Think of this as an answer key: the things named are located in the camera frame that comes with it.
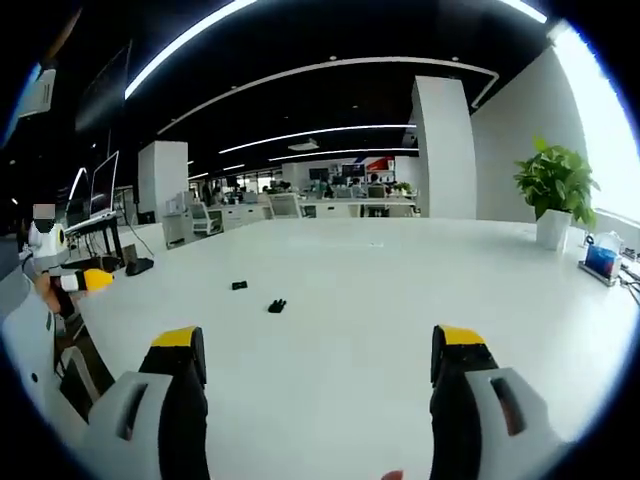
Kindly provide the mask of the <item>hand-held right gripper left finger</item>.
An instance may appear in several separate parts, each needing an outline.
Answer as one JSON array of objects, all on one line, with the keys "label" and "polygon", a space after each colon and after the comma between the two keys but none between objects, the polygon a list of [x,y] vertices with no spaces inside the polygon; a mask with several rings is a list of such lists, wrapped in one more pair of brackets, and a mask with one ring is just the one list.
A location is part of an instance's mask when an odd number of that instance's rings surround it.
[{"label": "hand-held right gripper left finger", "polygon": [[158,336],[93,404],[82,461],[94,479],[208,479],[205,346],[197,326]]}]

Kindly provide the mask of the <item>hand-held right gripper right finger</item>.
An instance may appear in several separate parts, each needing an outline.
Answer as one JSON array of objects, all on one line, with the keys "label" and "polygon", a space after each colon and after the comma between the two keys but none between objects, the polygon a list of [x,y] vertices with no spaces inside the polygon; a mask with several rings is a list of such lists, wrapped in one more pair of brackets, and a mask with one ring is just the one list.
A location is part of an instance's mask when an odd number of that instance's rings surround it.
[{"label": "hand-held right gripper right finger", "polygon": [[475,331],[434,327],[430,379],[432,479],[540,479],[567,453],[545,400]]}]

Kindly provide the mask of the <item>person's left hand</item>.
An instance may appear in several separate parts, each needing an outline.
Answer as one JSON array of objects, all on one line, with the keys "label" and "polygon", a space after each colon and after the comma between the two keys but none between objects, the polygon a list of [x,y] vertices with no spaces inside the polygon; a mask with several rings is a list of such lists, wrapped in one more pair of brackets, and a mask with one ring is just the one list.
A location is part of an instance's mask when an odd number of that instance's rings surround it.
[{"label": "person's left hand", "polygon": [[40,297],[55,314],[66,315],[69,311],[69,296],[57,280],[52,280],[48,272],[39,275],[34,285]]}]

